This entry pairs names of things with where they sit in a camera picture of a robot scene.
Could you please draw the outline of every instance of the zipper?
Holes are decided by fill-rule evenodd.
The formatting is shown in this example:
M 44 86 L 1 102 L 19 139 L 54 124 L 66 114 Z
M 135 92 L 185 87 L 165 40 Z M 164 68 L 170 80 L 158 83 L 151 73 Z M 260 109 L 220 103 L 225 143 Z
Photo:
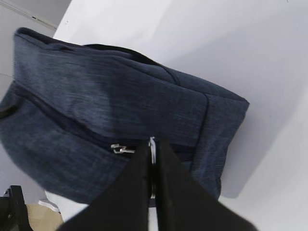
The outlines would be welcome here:
M 121 146 L 120 144 L 111 144 L 111 149 L 114 151 L 115 154 L 123 154 L 123 153 L 135 153 L 133 149 L 127 149 L 126 146 Z
M 61 129 L 89 141 L 101 148 L 112 151 L 126 158 L 131 158 L 140 143 L 138 139 L 115 139 L 102 136 L 83 124 L 65 116 L 48 103 L 37 97 L 25 88 L 15 84 L 15 94 L 32 102 L 44 115 L 51 119 Z M 180 161 L 191 161 L 195 153 L 194 147 L 171 144 L 171 147 Z

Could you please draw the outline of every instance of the white wall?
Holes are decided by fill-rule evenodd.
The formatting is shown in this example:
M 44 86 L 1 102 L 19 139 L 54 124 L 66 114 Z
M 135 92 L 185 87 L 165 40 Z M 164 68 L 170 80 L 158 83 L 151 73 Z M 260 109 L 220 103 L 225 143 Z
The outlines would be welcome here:
M 261 231 L 308 230 L 307 0 L 73 0 L 55 37 L 128 47 L 245 97 L 220 201 Z
M 48 36 L 54 34 L 54 31 L 0 6 L 0 100 L 13 76 L 13 33 L 22 26 Z M 0 145 L 0 196 L 10 185 L 22 186 L 26 203 L 45 198 L 44 191 L 11 162 Z
M 3 0 L 58 26 L 71 0 Z

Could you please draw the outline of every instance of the zipper track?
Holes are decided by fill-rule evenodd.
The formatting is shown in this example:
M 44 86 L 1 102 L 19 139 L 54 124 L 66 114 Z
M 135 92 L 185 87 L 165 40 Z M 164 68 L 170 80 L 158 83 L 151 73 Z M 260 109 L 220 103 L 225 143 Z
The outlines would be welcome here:
M 56 123 L 61 129 L 71 134 L 74 134 L 86 141 L 94 143 L 95 145 L 107 149 L 111 152 L 113 152 L 113 149 L 111 149 L 112 144 L 119 143 L 120 145 L 126 146 L 129 149 L 135 150 L 140 143 L 140 140 L 138 139 L 115 139 L 102 136 L 99 133 L 93 132 L 81 123 L 78 123 L 77 121 L 57 111 L 49 104 L 44 102 L 42 99 L 37 97 L 35 94 L 31 93 L 30 91 L 17 84 L 15 84 L 15 94 L 31 101 L 41 112 L 43 112 L 48 118 L 50 118 L 54 123 Z M 194 147 L 188 147 L 178 144 L 171 144 L 171 147 L 179 157 L 180 161 L 193 160 L 195 152 Z M 132 154 L 121 154 L 121 156 L 124 156 L 126 158 L 131 158 L 131 155 Z

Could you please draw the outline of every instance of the blue fabric bag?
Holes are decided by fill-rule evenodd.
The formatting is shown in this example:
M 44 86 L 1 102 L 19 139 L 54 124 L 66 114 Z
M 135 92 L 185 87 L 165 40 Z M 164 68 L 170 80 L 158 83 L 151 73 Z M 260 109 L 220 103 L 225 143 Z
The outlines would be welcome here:
M 89 204 L 150 136 L 169 139 L 213 197 L 228 145 L 249 103 L 204 79 L 129 49 L 58 41 L 27 28 L 14 36 L 14 82 L 0 104 L 0 140 L 46 190 Z

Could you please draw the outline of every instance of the metal zipper pull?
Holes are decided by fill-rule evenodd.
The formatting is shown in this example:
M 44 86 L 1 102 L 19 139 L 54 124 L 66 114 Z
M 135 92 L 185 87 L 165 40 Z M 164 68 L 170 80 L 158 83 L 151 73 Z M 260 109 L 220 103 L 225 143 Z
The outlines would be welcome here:
M 127 149 L 127 146 L 122 146 L 119 143 L 112 144 L 111 149 L 114 150 L 115 154 L 135 153 L 135 150 Z

